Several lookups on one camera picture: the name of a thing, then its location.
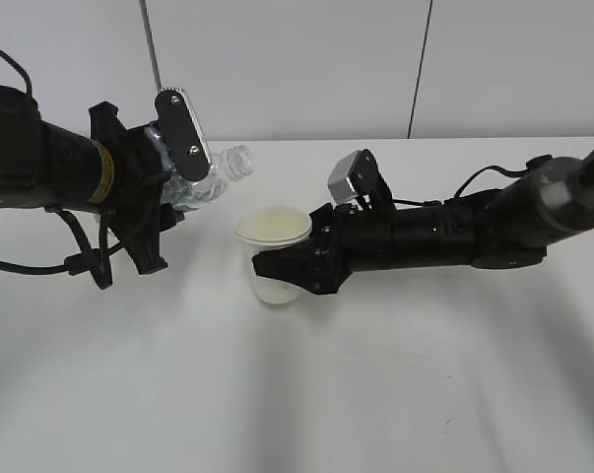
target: white paper cup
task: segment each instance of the white paper cup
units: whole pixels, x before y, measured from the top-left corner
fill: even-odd
[[[261,301],[286,304],[295,300],[302,289],[290,283],[257,276],[252,257],[261,251],[281,249],[304,241],[311,230],[309,215],[281,205],[262,207],[237,219],[235,233],[241,242],[253,289]]]

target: clear plastic bottle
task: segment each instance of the clear plastic bottle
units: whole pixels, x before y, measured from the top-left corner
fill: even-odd
[[[209,174],[198,182],[185,180],[175,169],[164,184],[161,201],[174,209],[189,212],[197,210],[220,197],[231,182],[238,182],[254,171],[252,153],[243,145],[221,153],[211,153]]]

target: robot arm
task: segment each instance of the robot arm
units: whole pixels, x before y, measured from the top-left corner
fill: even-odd
[[[324,295],[337,293],[356,271],[538,264],[548,245],[594,229],[594,151],[584,161],[542,156],[526,168],[488,167],[452,199],[398,210],[396,204],[409,202],[393,199],[369,150],[356,151],[330,175],[337,206],[326,204],[310,214],[307,241],[256,255],[255,271]],[[519,178],[504,189],[462,196],[488,169]]]
[[[63,264],[28,267],[0,261],[0,270],[44,275],[89,271],[101,289],[112,284],[109,256],[126,249],[140,274],[167,267],[160,232],[182,220],[162,203],[163,185],[177,172],[191,182],[210,170],[200,127],[184,91],[163,89],[155,100],[158,119],[126,129],[117,107],[102,102],[89,110],[86,138],[43,121],[27,72],[0,50],[23,77],[26,91],[0,86],[0,208],[44,208],[69,226],[80,253]],[[99,249],[93,249],[78,210],[99,214]],[[119,243],[108,248],[111,229]]]

